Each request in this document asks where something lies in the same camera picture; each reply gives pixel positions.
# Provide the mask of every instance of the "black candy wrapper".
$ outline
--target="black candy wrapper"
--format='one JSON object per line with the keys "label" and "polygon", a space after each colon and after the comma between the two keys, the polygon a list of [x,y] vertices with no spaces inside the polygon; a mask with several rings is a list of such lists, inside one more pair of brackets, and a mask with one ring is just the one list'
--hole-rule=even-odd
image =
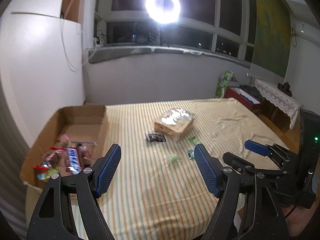
{"label": "black candy wrapper", "polygon": [[163,134],[146,133],[146,138],[148,142],[166,142],[166,139]]}

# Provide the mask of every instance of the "striped tablecloth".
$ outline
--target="striped tablecloth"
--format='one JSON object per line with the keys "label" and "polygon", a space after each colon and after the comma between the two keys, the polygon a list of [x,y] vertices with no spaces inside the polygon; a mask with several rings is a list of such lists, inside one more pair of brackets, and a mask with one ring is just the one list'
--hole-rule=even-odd
{"label": "striped tablecloth", "polygon": [[[154,119],[172,107],[196,115],[194,128],[181,141],[147,143]],[[281,140],[235,99],[208,99],[108,106],[110,147],[118,143],[122,158],[109,190],[99,199],[105,220],[116,240],[193,239],[202,234],[217,199],[204,184],[194,160],[187,155],[196,136],[223,163],[230,151],[257,168],[276,169],[268,158],[244,148],[251,139],[263,144]],[[170,155],[179,161],[171,163]],[[79,208],[73,205],[78,234],[87,239]]]}

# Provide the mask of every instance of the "white lace tablecloth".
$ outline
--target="white lace tablecloth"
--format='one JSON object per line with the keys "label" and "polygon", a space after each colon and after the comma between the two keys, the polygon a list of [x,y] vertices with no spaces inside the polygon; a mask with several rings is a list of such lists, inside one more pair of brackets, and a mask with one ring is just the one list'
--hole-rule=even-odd
{"label": "white lace tablecloth", "polygon": [[299,109],[302,108],[303,104],[299,103],[297,99],[289,97],[281,92],[274,83],[257,78],[253,79],[253,83],[265,99],[273,103],[290,117],[290,129],[293,129]]}

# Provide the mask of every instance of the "white cable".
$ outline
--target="white cable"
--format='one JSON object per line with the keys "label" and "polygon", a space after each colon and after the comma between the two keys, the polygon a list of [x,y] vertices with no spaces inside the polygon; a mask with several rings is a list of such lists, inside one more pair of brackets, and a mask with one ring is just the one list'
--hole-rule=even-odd
{"label": "white cable", "polygon": [[94,54],[97,52],[98,45],[97,45],[96,40],[93,38],[93,40],[94,40],[94,42],[95,42],[95,44],[96,44],[96,46],[95,46],[95,48],[94,48],[94,52],[90,55],[90,57],[88,57],[88,59],[87,59],[84,63],[81,63],[81,66],[80,66],[80,67],[74,67],[74,66],[72,65],[72,63],[71,63],[71,61],[70,61],[70,59],[69,59],[69,57],[68,57],[67,50],[66,50],[66,46],[65,46],[65,43],[64,43],[63,30],[64,30],[64,19],[67,18],[67,15],[68,15],[68,13],[69,13],[69,11],[70,11],[70,8],[71,8],[73,2],[74,2],[74,0],[70,0],[70,3],[69,3],[69,5],[68,5],[68,7],[67,7],[67,9],[66,9],[65,14],[64,14],[64,18],[63,18],[63,19],[62,19],[62,18],[60,19],[60,32],[61,32],[61,40],[62,40],[63,50],[64,50],[64,54],[65,54],[65,57],[66,57],[66,60],[67,60],[67,63],[68,63],[68,67],[69,67],[69,69],[70,69],[71,71],[75,72],[77,69],[81,68],[82,66],[84,66],[85,64],[87,64],[87,63],[89,62],[89,60],[90,60],[90,59],[94,56]]}

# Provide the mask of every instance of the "silver screw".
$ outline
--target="silver screw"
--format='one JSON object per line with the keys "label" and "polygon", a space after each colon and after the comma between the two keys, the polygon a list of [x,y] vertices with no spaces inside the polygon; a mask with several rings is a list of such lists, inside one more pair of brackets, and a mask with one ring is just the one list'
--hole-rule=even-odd
{"label": "silver screw", "polygon": [[230,167],[224,167],[224,168],[223,168],[223,171],[224,171],[225,173],[231,173],[231,172],[232,172],[232,169],[231,169]]}
{"label": "silver screw", "polygon": [[57,179],[59,178],[59,173],[54,173],[51,175],[51,179]]}
{"label": "silver screw", "polygon": [[88,173],[90,173],[91,171],[92,171],[92,169],[91,169],[90,167],[85,168],[85,169],[83,170],[83,172],[84,172],[85,174],[88,174]]}
{"label": "silver screw", "polygon": [[258,173],[257,173],[257,177],[258,177],[259,179],[263,179],[263,178],[264,178],[264,174],[261,173],[261,172],[258,172]]}

